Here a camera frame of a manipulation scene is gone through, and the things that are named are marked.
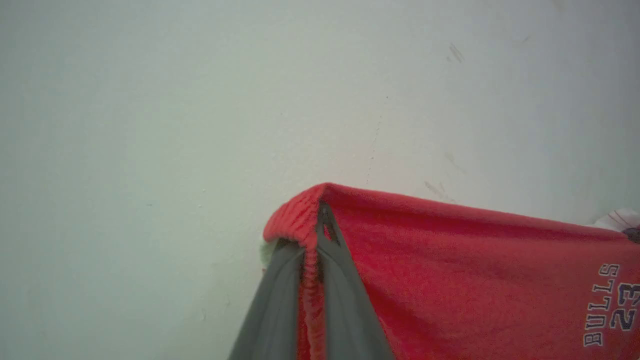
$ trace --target red garment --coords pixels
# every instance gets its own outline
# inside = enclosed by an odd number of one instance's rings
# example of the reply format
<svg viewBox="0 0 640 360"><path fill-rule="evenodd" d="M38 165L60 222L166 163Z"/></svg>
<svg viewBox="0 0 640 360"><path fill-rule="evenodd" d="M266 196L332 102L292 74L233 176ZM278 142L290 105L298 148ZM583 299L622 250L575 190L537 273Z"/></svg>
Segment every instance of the red garment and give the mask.
<svg viewBox="0 0 640 360"><path fill-rule="evenodd" d="M640 357L640 244L624 234L325 183L264 229L306 248L298 359L324 359L320 201L398 360Z"/></svg>

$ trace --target red fabric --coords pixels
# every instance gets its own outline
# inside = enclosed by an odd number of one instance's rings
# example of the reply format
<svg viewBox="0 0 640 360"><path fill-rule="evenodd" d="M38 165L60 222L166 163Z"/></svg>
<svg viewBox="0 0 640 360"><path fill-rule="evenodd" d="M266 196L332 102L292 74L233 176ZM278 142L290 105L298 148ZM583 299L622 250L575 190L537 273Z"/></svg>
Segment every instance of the red fabric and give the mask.
<svg viewBox="0 0 640 360"><path fill-rule="evenodd" d="M398 360L640 357L640 244L625 235L325 183L264 229L306 248L299 359L325 355L320 201Z"/></svg>

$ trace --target wall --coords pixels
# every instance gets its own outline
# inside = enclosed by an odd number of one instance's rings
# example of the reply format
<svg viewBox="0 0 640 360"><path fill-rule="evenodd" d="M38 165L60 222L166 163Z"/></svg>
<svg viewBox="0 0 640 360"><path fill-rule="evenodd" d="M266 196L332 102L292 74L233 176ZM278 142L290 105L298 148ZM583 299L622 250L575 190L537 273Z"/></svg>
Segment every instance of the wall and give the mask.
<svg viewBox="0 0 640 360"><path fill-rule="evenodd" d="M223 359L322 181L640 208L640 3L0 3L0 357Z"/></svg>

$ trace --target red sweatshirt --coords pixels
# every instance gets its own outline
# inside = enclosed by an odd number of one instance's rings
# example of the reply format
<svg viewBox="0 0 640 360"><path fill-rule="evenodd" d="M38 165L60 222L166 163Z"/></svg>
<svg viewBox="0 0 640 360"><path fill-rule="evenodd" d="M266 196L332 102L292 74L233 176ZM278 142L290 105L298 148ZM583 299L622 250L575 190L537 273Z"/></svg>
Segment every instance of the red sweatshirt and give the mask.
<svg viewBox="0 0 640 360"><path fill-rule="evenodd" d="M319 184L267 241L306 248L299 359L324 359L314 226L329 204L398 360L640 357L640 244L621 233Z"/></svg>

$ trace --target white wall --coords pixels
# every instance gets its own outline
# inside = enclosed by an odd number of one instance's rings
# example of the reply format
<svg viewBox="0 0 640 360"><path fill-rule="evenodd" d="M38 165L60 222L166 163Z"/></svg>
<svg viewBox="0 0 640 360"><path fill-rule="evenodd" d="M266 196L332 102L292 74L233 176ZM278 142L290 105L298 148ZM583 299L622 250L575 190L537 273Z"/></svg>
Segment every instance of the white wall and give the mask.
<svg viewBox="0 0 640 360"><path fill-rule="evenodd" d="M305 3L0 3L1 358L223 359L322 181L640 208L636 0Z"/></svg>

